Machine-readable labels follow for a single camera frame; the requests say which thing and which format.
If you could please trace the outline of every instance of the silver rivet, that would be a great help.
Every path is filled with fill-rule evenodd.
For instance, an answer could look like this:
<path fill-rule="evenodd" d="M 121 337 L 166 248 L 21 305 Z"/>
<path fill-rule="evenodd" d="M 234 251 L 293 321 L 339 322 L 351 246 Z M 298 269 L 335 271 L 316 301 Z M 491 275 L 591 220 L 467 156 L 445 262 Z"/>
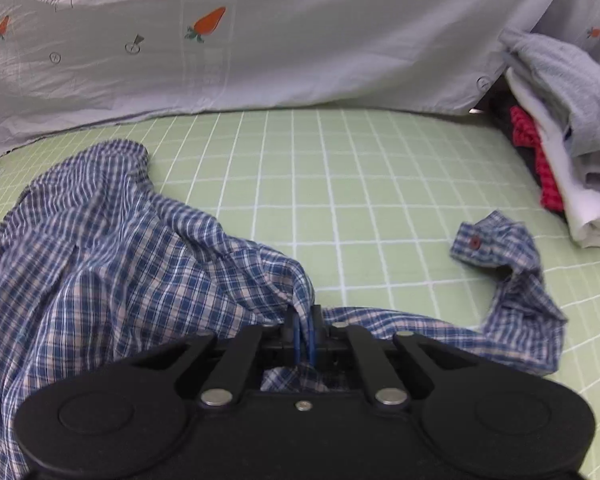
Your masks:
<path fill-rule="evenodd" d="M 399 388 L 382 388 L 376 392 L 376 400 L 385 406 L 402 404 L 407 398 L 407 392 Z"/>
<path fill-rule="evenodd" d="M 224 406 L 232 401 L 234 396 L 231 392 L 223 390 L 222 388 L 212 388 L 206 392 L 202 392 L 200 400 L 207 406 Z"/>
<path fill-rule="evenodd" d="M 298 402 L 296 402 L 296 410 L 299 412 L 308 412 L 312 407 L 312 403 L 308 400 L 298 400 Z"/>

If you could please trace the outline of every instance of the button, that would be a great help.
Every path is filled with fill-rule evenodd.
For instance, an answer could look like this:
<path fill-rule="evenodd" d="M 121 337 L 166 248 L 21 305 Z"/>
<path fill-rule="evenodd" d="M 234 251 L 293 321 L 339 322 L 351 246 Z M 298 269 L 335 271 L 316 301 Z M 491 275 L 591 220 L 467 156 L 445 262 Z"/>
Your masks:
<path fill-rule="evenodd" d="M 296 402 L 296 410 L 299 412 L 308 412 L 312 407 L 312 403 L 308 400 L 298 400 L 298 402 Z"/>
<path fill-rule="evenodd" d="M 480 249 L 481 245 L 482 245 L 482 241 L 480 240 L 479 236 L 474 235 L 469 240 L 469 247 L 471 247 L 474 251 L 477 251 L 478 249 Z"/>
<path fill-rule="evenodd" d="M 475 85 L 478 87 L 480 92 L 486 92 L 491 86 L 491 79 L 487 76 L 482 76 L 478 78 L 478 81 L 475 82 Z"/>
<path fill-rule="evenodd" d="M 225 406 L 233 399 L 231 392 L 222 388 L 211 388 L 200 395 L 200 400 L 207 406 Z"/>
<path fill-rule="evenodd" d="M 376 392 L 376 400 L 385 406 L 397 406 L 408 398 L 407 392 L 399 388 L 382 388 Z"/>

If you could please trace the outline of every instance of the plaid shirt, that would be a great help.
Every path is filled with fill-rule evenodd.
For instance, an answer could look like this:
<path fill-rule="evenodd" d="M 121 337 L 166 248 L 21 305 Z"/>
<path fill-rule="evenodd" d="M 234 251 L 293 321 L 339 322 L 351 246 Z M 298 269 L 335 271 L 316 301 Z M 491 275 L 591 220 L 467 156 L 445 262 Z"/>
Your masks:
<path fill-rule="evenodd" d="M 289 305 L 307 334 L 314 290 L 300 264 L 155 193 L 147 165 L 140 144 L 103 142 L 34 179 L 0 223 L 0 480 L 26 471 L 12 420 L 46 384 L 196 330 L 231 337 L 248 324 L 283 322 Z M 471 250 L 476 234 L 482 245 Z M 502 216 L 464 224 L 453 254 L 514 267 L 482 334 L 378 309 L 336 308 L 326 322 L 383 338 L 411 330 L 523 370 L 555 370 L 564 318 L 542 291 L 524 228 Z M 271 370 L 262 384 L 332 386 L 342 384 L 308 365 Z"/>

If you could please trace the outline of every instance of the red cloth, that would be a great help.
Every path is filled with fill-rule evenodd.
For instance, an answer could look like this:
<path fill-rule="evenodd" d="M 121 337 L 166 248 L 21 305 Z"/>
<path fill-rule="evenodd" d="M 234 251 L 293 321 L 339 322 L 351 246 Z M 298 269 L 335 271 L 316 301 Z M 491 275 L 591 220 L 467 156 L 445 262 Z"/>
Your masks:
<path fill-rule="evenodd" d="M 564 211 L 562 195 L 555 183 L 554 173 L 546 160 L 534 120 L 519 106 L 512 106 L 509 113 L 511 124 L 513 124 L 513 144 L 536 150 L 536 173 L 540 177 L 542 189 L 540 205 L 551 211 Z"/>

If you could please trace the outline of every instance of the white cloth backdrop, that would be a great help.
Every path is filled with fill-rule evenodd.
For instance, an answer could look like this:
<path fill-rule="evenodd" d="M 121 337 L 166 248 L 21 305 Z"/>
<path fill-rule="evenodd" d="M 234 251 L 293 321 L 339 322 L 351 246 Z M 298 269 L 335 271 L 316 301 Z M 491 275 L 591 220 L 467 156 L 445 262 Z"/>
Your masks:
<path fill-rule="evenodd" d="M 0 154 L 174 112 L 344 100 L 464 113 L 504 68 L 503 27 L 531 30 L 551 2 L 0 0 Z M 204 43 L 185 37 L 220 7 Z"/>

